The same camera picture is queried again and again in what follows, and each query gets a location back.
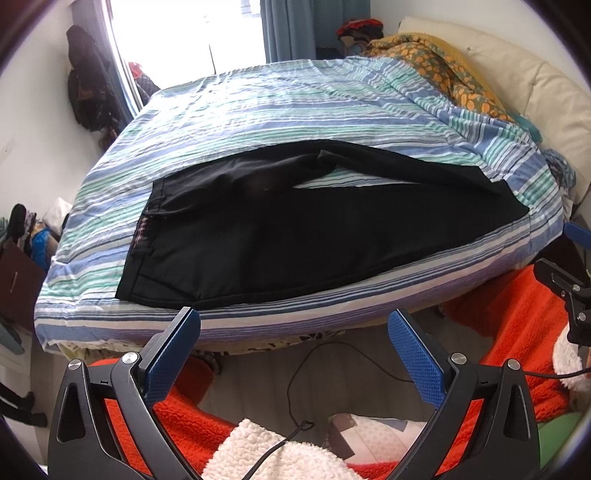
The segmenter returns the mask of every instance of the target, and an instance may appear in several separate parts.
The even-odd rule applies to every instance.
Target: bed
[[[263,304],[201,311],[198,348],[276,348],[368,325],[394,308],[435,305],[527,261],[560,235],[589,187],[591,99],[542,60],[500,39],[407,18],[401,32],[436,35],[462,50],[495,92],[541,131],[452,105],[404,62],[354,57],[237,70],[155,95],[86,177],[37,300],[43,348],[67,356],[138,350],[176,311],[117,300],[115,291],[152,182],[199,162],[281,142],[328,138],[427,161],[478,166],[504,179],[530,213],[469,245],[356,284]],[[540,148],[576,171],[562,192]],[[383,179],[334,171],[302,188]]]

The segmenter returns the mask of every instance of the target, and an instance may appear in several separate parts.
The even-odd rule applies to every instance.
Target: wall
[[[546,59],[590,91],[569,52],[544,21],[521,0],[371,0],[371,15],[384,34],[407,16],[450,21],[496,35]]]
[[[58,197],[72,202],[102,153],[67,97],[67,3],[50,7],[0,74],[0,216],[15,203],[42,215]]]

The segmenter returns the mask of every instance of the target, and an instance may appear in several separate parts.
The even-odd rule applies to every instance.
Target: red fleece fabric
[[[553,374],[554,344],[569,321],[564,302],[534,277],[533,266],[509,272],[444,304],[446,316],[493,337],[491,350],[480,361],[501,366],[515,358],[523,370]],[[569,406],[569,394],[558,380],[526,377],[538,422],[550,421]],[[438,473],[457,465],[470,439],[481,401],[472,402],[462,428]],[[349,465],[360,476],[385,480],[396,463]]]
[[[520,361],[524,370],[554,373],[552,350],[568,322],[564,303],[536,281],[532,267],[513,271],[444,304],[446,315],[482,336],[494,338],[481,363],[500,366],[508,358]],[[114,363],[115,360],[98,364]],[[213,381],[213,373],[201,360],[190,358],[174,387],[154,411],[181,453],[199,473],[234,425],[199,410],[197,405]],[[552,420],[567,411],[569,395],[557,380],[527,377],[538,422]],[[457,465],[476,423],[481,402],[473,402],[439,472]],[[134,468],[150,474],[127,430],[116,401],[106,405],[117,438]],[[360,476],[385,480],[396,463],[350,465]]]

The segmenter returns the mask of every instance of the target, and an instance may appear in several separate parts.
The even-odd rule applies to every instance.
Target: green object
[[[536,145],[542,143],[542,134],[532,122],[530,122],[524,116],[521,116],[516,110],[513,110],[512,108],[508,108],[507,113],[513,117],[513,120],[515,120],[517,125],[530,133],[531,139]]]
[[[548,423],[538,424],[540,435],[540,467],[544,467],[556,452],[560,450],[580,418],[580,413],[565,413]]]

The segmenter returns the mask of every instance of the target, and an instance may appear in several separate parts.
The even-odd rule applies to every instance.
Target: mattress
[[[506,180],[530,212],[469,245],[356,284],[201,311],[200,342],[341,329],[453,297],[529,258],[561,232],[558,187],[529,133],[454,106],[399,60],[296,60],[235,70],[157,93],[90,171],[37,300],[35,331],[44,349],[69,355],[138,349],[176,314],[115,298],[155,179],[241,151],[322,138],[478,166],[491,180]],[[335,170],[299,187],[384,182]]]

